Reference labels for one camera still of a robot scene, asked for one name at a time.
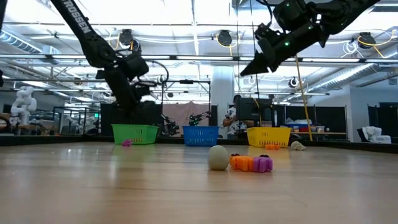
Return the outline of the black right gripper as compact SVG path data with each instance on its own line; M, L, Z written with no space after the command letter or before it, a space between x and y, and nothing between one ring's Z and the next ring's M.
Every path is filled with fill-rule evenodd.
M321 42L324 45L328 37L329 33L323 26L308 22L288 34L283 34L273 44L270 44L266 38L261 38L257 41L261 52L255 51L254 59L240 75L275 72L286 59L295 56L316 42Z

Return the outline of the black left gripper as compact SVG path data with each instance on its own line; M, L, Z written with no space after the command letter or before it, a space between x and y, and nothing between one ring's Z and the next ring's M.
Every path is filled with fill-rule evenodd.
M129 75L133 75L129 68L117 67L104 70L104 79L122 108L135 108L138 102L129 84Z

